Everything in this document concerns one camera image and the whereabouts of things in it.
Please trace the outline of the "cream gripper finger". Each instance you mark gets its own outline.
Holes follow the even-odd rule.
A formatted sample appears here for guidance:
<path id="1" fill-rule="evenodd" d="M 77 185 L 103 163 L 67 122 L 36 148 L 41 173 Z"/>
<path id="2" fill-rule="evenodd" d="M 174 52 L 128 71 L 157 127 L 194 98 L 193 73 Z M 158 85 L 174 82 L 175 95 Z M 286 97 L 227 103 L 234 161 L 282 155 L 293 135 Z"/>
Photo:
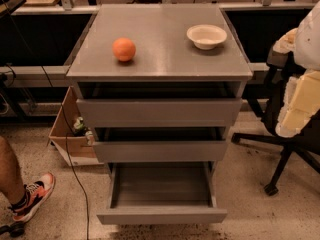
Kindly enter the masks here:
<path id="1" fill-rule="evenodd" d="M 281 132 L 300 133 L 320 109 L 320 71 L 290 77 L 281 109 Z"/>

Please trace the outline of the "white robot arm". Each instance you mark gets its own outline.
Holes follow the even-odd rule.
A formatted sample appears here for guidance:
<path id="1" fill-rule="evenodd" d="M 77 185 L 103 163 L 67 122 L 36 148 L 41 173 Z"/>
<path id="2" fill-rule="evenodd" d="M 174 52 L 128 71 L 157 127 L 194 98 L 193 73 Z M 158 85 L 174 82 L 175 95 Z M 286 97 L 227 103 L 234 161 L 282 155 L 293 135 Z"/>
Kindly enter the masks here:
<path id="1" fill-rule="evenodd" d="M 277 53 L 293 53 L 294 62 L 305 69 L 290 77 L 277 119 L 276 133 L 285 138 L 299 134 L 320 109 L 320 2 L 273 46 Z"/>

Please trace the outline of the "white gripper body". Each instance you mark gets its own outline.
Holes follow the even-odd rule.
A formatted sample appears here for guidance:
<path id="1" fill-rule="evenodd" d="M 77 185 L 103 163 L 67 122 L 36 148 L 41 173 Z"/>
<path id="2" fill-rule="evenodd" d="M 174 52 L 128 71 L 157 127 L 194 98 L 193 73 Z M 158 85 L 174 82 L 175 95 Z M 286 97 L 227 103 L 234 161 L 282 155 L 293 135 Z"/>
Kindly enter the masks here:
<path id="1" fill-rule="evenodd" d="M 303 77 L 290 77 L 280 109 L 276 133 L 285 138 L 299 134 L 309 122 L 312 109 L 310 90 Z"/>

